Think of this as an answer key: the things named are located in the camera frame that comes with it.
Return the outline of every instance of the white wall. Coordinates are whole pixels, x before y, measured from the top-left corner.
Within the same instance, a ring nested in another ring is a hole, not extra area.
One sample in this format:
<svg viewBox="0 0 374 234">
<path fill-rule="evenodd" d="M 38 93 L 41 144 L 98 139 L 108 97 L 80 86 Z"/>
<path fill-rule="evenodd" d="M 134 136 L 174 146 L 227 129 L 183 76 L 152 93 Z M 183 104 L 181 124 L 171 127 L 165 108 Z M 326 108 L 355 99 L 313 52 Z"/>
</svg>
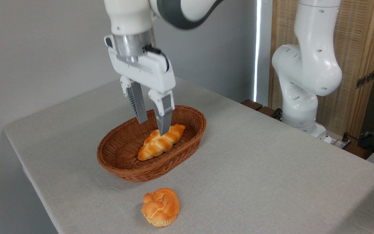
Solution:
<svg viewBox="0 0 374 234">
<path fill-rule="evenodd" d="M 157 44 L 177 76 L 236 101 L 251 98 L 254 6 L 226 0 L 190 32 L 157 21 Z M 0 0 L 0 234 L 56 232 L 3 127 L 116 80 L 107 34 L 102 1 Z"/>
</svg>

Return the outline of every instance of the cable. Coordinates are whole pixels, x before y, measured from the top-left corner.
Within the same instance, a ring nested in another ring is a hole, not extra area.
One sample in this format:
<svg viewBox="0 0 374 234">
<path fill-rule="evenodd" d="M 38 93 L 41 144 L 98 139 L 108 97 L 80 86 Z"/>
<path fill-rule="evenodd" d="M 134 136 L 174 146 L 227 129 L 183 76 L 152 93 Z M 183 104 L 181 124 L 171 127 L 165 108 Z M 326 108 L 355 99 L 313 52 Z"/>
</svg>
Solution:
<svg viewBox="0 0 374 234">
<path fill-rule="evenodd" d="M 365 144 L 365 145 L 370 145 L 370 146 L 374 147 L 374 145 L 373 145 L 373 144 L 370 144 L 370 143 L 364 142 L 364 141 L 362 141 L 362 140 L 360 140 L 360 139 L 358 139 L 358 138 L 355 138 L 354 136 L 352 136 L 352 135 L 348 134 L 347 132 L 345 132 L 345 133 L 344 133 L 344 135 L 347 135 L 347 136 L 349 136 L 350 138 L 352 138 L 352 139 L 356 140 L 357 142 L 361 142 L 362 144 Z"/>
<path fill-rule="evenodd" d="M 157 55 L 162 55 L 165 58 L 165 62 L 167 64 L 167 70 L 165 72 L 168 72 L 169 70 L 169 62 L 167 56 L 158 48 L 154 48 L 152 45 L 146 45 L 143 47 L 144 52 L 151 52 Z"/>
</svg>

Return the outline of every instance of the knotted bread roll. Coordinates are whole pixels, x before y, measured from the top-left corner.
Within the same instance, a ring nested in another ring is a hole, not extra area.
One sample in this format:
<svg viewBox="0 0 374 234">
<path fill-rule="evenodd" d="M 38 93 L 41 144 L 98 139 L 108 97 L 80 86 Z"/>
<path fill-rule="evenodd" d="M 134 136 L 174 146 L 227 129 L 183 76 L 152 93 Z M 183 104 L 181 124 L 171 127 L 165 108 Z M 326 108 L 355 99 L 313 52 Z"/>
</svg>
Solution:
<svg viewBox="0 0 374 234">
<path fill-rule="evenodd" d="M 160 136 L 159 130 L 151 132 L 150 136 L 144 141 L 144 146 L 141 147 L 138 153 L 138 159 L 145 161 L 153 157 L 161 155 L 163 152 L 167 152 L 172 146 L 180 141 L 180 137 L 183 135 L 185 126 L 181 124 L 175 124 L 169 128 L 169 131 Z"/>
<path fill-rule="evenodd" d="M 177 195 L 170 188 L 160 188 L 154 193 L 145 194 L 143 202 L 142 213 L 156 227 L 170 225 L 180 213 Z"/>
</svg>

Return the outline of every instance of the brown wicker basket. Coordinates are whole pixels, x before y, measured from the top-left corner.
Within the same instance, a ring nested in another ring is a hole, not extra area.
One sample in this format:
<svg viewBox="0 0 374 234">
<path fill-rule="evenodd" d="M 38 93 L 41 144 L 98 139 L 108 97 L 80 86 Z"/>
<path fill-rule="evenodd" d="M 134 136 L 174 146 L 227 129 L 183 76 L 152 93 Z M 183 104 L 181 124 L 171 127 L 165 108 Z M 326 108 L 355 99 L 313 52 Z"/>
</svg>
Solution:
<svg viewBox="0 0 374 234">
<path fill-rule="evenodd" d="M 206 118 L 198 110 L 177 105 L 172 111 L 173 124 L 186 126 L 180 141 L 168 152 L 150 160 L 137 159 L 139 149 L 150 133 L 158 129 L 154 110 L 147 111 L 148 121 L 139 124 L 136 118 L 111 130 L 100 142 L 99 164 L 122 179 L 144 182 L 156 179 L 189 158 L 199 147 L 206 129 Z"/>
</svg>

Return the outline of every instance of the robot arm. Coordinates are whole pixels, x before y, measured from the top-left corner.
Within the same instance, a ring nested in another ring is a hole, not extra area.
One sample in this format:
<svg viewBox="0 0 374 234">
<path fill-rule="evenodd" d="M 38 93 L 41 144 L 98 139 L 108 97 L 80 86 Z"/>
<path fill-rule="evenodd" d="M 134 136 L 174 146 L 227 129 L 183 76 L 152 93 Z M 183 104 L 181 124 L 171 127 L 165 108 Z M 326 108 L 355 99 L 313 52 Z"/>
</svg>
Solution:
<svg viewBox="0 0 374 234">
<path fill-rule="evenodd" d="M 338 88 L 342 71 L 334 55 L 333 33 L 340 0 L 299 0 L 294 32 L 299 46 L 283 45 L 272 57 L 282 92 L 282 121 L 320 139 L 318 99 Z"/>
<path fill-rule="evenodd" d="M 160 134 L 168 132 L 174 110 L 175 77 L 169 59 L 154 48 L 153 18 L 161 16 L 181 29 L 201 25 L 222 0 L 104 0 L 112 35 L 105 44 L 123 93 L 139 123 L 147 121 L 141 85 L 150 89 Z"/>
</svg>

